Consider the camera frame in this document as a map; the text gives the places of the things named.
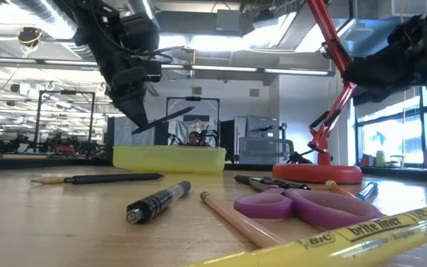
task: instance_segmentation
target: red lamp arm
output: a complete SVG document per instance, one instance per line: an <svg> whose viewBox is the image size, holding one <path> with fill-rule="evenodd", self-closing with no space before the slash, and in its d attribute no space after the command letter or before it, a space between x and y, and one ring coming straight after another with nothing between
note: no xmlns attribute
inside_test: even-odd
<svg viewBox="0 0 427 267"><path fill-rule="evenodd" d="M344 73L345 69L351 64L351 60L340 44L340 39L337 35L337 31L335 30L331 15L327 11L325 0L308 0L308 4L320 30L322 31L322 34L324 35L332 61L337 66L340 73ZM308 146L320 153L328 152L327 138L339 119L340 112L342 112L343 108L347 105L348 100L351 98L351 95L357 86L356 84L345 80L343 80L343 84L344 88L335 101L332 109L330 109L325 117L321 116L322 118L319 118L319 121L309 125L309 130L313 139L309 142ZM314 128L320 122L322 122L322 124L319 130L316 131Z"/></svg>

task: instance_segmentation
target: wooden table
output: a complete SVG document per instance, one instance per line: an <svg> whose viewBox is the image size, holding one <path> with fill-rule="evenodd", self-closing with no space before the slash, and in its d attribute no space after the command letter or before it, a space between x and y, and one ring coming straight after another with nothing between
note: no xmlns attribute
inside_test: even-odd
<svg viewBox="0 0 427 267"><path fill-rule="evenodd" d="M0 266L183 266L257 247L230 227L199 199L210 191L232 205L255 191L224 177L167 175L145 182L98 185L32 185L39 177L109 174L108 167L60 167L0 171ZM268 173L243 172L243 174ZM126 205L182 180L192 183L181 198L147 225L129 225ZM427 204L427 183L366 178L379 183L374 204L396 214ZM314 190L324 190L312 185ZM360 186L346 187L357 193ZM286 240L320 231L298 220L258 220ZM383 266L427 266L427 244L395 257Z"/></svg>

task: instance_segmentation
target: wooden pencil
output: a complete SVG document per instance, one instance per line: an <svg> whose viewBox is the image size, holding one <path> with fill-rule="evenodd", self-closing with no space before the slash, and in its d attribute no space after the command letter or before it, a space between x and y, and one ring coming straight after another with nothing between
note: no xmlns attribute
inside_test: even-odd
<svg viewBox="0 0 427 267"><path fill-rule="evenodd" d="M220 200L213 197L208 192L200 194L202 201L218 213L223 219L230 223L236 230L245 235L251 242L260 248L269 248L271 246L285 243L285 241L275 233L262 227L245 215L227 208Z"/></svg>

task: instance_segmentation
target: wall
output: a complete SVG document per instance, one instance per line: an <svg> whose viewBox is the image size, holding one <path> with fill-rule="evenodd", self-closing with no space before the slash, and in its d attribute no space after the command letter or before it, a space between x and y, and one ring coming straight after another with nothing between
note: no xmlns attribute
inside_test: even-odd
<svg viewBox="0 0 427 267"><path fill-rule="evenodd" d="M332 107L341 91L342 81L339 76L279 77L279 122L288 124L286 137L293 141L295 151L303 153L310 150L308 143L313 137L309 125ZM348 107L342 112L328 139L329 152L334 158L333 165L355 163L354 110ZM305 158L317 162L317 153L308 154Z"/></svg>
<svg viewBox="0 0 427 267"><path fill-rule="evenodd" d="M279 78L270 85L270 95L268 100L268 115L273 118L279 118Z"/></svg>
<svg viewBox="0 0 427 267"><path fill-rule="evenodd" d="M202 87L204 98L220 99L220 120L235 119L236 116L247 114L267 116L269 88L263 86L262 82L257 81L223 81L217 80L197 80L196 86ZM166 114L166 98L168 96L192 96L191 81L177 80L171 82L165 79L159 83L153 84L160 96L147 95L145 99L146 112L149 120L160 119ZM250 88L259 89L259 97L250 97ZM189 114L209 115L216 119L216 102L186 102L185 100L170 101L169 113L181 110L188 106L196 106Z"/></svg>

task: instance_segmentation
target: red lamp base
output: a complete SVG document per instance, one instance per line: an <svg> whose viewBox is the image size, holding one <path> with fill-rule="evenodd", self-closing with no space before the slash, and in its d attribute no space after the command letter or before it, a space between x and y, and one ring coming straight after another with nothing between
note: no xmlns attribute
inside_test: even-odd
<svg viewBox="0 0 427 267"><path fill-rule="evenodd" d="M339 185L362 183L362 171L357 166L276 164L273 167L273 177L313 183L325 183L332 180Z"/></svg>

